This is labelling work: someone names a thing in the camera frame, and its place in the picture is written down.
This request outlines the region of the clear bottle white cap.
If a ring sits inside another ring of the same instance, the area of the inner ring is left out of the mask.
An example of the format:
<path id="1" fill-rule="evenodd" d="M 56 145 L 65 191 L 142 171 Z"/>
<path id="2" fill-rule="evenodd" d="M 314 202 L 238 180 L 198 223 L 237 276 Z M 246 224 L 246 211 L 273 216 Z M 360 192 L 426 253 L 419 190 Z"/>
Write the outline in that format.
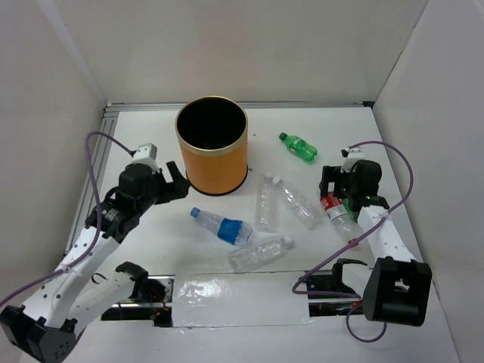
<path id="1" fill-rule="evenodd" d="M 322 223 L 316 206 L 294 184 L 277 176 L 272 178 L 272 182 L 283 205 L 307 229 L 313 230 Z"/>
<path id="2" fill-rule="evenodd" d="M 261 232 L 275 233 L 277 230 L 277 198 L 273 179 L 272 174 L 266 173 L 258 183 L 254 224 Z"/>

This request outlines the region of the blue label blue cap bottle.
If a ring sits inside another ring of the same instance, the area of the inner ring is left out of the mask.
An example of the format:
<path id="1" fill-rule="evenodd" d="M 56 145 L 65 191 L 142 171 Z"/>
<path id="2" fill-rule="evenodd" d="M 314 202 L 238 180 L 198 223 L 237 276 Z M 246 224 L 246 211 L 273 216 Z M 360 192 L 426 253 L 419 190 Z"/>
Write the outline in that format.
<path id="1" fill-rule="evenodd" d="M 245 246 L 250 242 L 253 229 L 244 221 L 228 219 L 194 207 L 190 216 L 202 228 L 232 246 Z"/>

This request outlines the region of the clear bottle front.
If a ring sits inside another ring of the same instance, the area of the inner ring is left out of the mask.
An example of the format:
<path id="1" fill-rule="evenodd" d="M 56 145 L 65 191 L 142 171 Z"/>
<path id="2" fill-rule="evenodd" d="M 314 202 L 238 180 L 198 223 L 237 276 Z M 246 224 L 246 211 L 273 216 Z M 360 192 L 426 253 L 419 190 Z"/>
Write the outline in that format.
<path id="1" fill-rule="evenodd" d="M 253 271 L 281 259 L 295 246 L 291 237 L 267 237 L 228 253 L 228 264 L 235 273 Z"/>

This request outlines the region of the green bottle under right arm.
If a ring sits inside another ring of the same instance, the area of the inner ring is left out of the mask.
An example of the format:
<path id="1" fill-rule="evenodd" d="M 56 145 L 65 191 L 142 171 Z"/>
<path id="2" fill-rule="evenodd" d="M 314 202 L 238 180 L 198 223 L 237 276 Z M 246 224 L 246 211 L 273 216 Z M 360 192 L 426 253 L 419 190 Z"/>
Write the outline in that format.
<path id="1" fill-rule="evenodd" d="M 350 209 L 349 207 L 349 200 L 348 199 L 342 199 L 343 205 L 346 209 L 346 212 L 348 215 L 351 217 L 352 221 L 356 222 L 357 221 L 357 216 L 355 213 Z"/>

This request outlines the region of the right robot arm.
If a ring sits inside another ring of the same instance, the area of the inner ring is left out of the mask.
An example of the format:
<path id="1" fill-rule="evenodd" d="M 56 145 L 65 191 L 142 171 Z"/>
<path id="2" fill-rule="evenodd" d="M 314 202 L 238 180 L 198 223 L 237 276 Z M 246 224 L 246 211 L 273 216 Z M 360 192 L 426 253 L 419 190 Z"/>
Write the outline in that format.
<path id="1" fill-rule="evenodd" d="M 417 261 L 397 232 L 389 204 L 378 194 L 381 177 L 380 165 L 370 160 L 322 168 L 321 204 L 334 213 L 332 201 L 345 200 L 374 256 L 372 268 L 362 261 L 338 259 L 330 288 L 338 296 L 352 291 L 360 296 L 369 321 L 420 327 L 427 312 L 432 271 Z"/>

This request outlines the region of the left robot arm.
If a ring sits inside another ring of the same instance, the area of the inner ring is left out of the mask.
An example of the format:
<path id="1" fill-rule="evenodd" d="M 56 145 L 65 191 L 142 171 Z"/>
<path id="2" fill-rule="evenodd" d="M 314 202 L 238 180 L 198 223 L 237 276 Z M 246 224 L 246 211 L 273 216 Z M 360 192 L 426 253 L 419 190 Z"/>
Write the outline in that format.
<path id="1" fill-rule="evenodd" d="M 85 220 L 77 242 L 54 276 L 19 307 L 6 306 L 1 326 L 8 340 L 39 362 L 62 362 L 73 351 L 87 326 L 113 304 L 147 298 L 147 271 L 123 262 L 94 289 L 83 289 L 141 217 L 154 205 L 187 197 L 189 183 L 175 162 L 166 164 L 172 181 L 161 170 L 142 163 L 129 164 L 100 205 Z"/>

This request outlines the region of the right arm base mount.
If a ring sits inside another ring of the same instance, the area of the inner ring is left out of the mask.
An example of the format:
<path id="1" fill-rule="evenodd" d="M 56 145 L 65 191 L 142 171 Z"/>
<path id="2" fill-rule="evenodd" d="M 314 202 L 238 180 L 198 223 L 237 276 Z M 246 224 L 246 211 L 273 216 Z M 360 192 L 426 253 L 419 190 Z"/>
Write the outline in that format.
<path id="1" fill-rule="evenodd" d="M 346 315 L 352 307 L 358 305 L 359 298 L 354 297 L 355 291 L 337 282 L 329 271 L 314 274 L 302 285 L 309 292 L 309 316 L 312 318 Z"/>

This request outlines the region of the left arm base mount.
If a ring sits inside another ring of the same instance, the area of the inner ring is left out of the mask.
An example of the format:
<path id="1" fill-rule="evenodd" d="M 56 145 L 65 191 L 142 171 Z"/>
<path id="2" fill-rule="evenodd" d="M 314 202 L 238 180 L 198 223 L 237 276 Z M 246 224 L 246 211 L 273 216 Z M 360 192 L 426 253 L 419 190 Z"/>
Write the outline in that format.
<path id="1" fill-rule="evenodd" d="M 174 275 L 151 275 L 141 298 L 124 299 L 102 314 L 102 321 L 145 321 L 154 327 L 172 327 Z"/>

